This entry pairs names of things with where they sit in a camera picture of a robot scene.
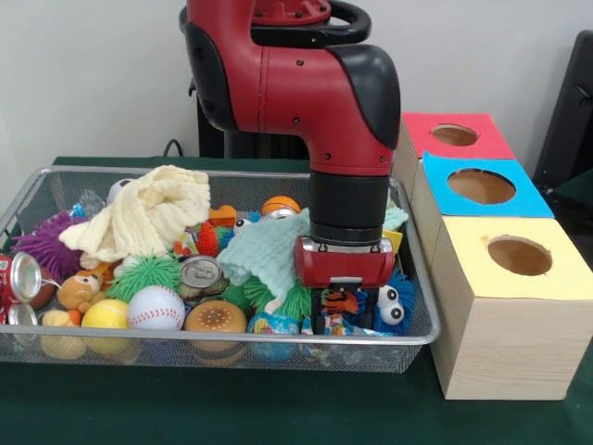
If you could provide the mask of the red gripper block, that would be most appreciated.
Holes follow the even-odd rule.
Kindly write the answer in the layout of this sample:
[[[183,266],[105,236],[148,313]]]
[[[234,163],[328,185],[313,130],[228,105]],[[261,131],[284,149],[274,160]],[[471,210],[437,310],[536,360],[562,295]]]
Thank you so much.
[[[387,283],[395,265],[392,242],[388,238],[371,246],[336,246],[317,243],[300,236],[294,245],[294,265],[299,282],[311,290],[311,329],[325,332],[322,315],[323,289],[333,285],[367,288],[361,327],[373,327],[378,288]]]

